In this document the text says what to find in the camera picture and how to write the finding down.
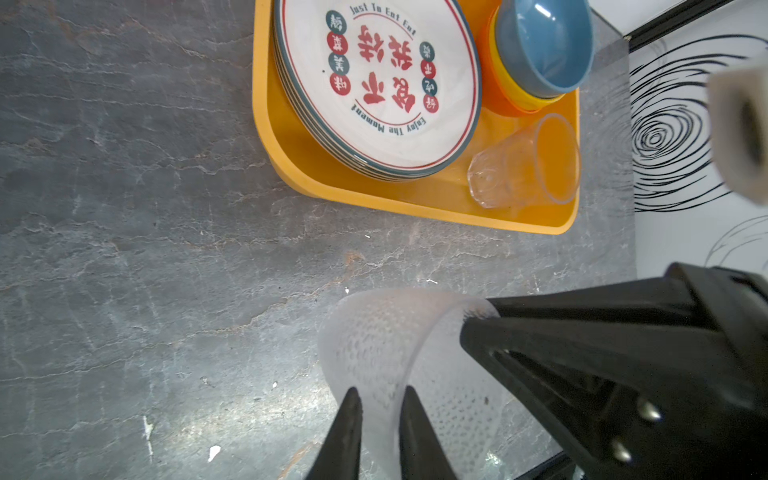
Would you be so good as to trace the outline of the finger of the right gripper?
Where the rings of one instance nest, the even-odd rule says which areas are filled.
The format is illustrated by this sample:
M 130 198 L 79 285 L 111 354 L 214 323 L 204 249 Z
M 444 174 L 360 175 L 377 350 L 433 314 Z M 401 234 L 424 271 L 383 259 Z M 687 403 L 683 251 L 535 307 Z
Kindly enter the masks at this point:
M 589 478 L 766 477 L 763 276 L 674 263 L 492 305 L 461 346 Z

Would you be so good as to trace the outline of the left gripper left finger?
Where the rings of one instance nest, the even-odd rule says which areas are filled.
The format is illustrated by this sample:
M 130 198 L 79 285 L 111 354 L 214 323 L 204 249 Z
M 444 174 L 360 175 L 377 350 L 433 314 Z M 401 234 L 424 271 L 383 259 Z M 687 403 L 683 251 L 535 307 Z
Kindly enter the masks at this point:
M 362 425 L 362 401 L 358 390 L 350 387 L 306 479 L 358 480 Z

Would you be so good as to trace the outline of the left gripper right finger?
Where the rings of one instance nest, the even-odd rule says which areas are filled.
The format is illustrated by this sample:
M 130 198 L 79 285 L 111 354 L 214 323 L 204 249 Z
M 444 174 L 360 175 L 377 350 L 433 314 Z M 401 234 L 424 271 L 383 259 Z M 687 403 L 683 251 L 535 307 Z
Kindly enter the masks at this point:
M 414 387 L 404 392 L 399 418 L 400 468 L 403 480 L 456 480 Z

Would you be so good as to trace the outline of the clear ribbed glass tumbler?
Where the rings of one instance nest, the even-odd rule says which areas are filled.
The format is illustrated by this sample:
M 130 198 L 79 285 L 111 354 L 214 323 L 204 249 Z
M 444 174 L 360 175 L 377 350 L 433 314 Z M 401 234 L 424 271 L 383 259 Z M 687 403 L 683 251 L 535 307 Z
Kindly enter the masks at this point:
M 568 204 L 581 180 L 576 132 L 565 117 L 547 114 L 474 155 L 467 180 L 486 209 Z

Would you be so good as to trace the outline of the yellow bowl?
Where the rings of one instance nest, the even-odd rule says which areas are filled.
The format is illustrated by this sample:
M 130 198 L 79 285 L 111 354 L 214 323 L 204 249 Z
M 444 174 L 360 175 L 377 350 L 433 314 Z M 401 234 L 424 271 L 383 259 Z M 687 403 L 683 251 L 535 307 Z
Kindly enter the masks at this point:
M 500 8 L 497 7 L 488 22 L 488 57 L 491 65 L 491 75 L 507 104 L 516 111 L 516 116 L 532 115 L 541 109 L 552 105 L 564 97 L 564 94 L 541 98 L 528 93 L 520 87 L 504 67 L 500 51 L 496 44 L 496 21 Z

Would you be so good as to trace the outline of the grey-blue bottom bowl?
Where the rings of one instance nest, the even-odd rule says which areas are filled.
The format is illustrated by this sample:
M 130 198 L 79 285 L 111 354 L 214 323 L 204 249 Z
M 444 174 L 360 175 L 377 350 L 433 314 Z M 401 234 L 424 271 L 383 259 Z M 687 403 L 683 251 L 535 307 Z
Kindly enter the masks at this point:
M 594 56 L 591 8 L 585 0 L 501 3 L 495 42 L 507 72 L 528 94 L 555 98 L 587 78 Z

